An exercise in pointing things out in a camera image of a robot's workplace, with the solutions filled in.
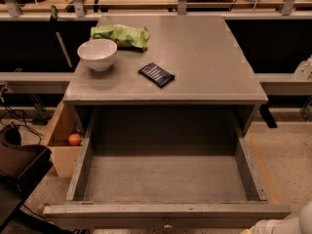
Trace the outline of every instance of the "floor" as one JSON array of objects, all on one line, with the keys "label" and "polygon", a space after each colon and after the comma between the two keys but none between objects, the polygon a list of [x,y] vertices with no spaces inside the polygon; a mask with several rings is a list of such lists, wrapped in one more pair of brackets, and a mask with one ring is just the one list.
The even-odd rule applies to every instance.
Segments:
[{"label": "floor", "polygon": [[[251,158],[262,175],[261,183],[272,204],[287,204],[298,216],[300,209],[312,200],[312,122],[306,122],[298,109],[271,109],[278,128],[270,129],[257,116],[246,135]],[[36,127],[44,134],[46,127]],[[24,143],[36,143],[37,136],[20,130]],[[47,173],[26,201],[37,212],[42,204],[61,204],[66,196],[69,178],[59,178],[55,169]],[[95,230],[94,234],[240,234],[243,229],[123,229]],[[4,234],[36,234],[36,231],[12,220]]]}]

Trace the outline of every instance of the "gray countertop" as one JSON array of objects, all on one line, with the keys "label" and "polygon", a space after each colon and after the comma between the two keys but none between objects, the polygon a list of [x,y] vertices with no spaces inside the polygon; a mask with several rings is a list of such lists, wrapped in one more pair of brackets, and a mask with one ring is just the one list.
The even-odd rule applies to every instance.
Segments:
[{"label": "gray countertop", "polygon": [[[220,16],[103,16],[98,25],[149,31],[148,50],[119,50],[110,69],[78,64],[64,96],[73,104],[263,103],[267,101],[232,32]],[[138,70],[155,62],[175,75],[159,88]]]}]

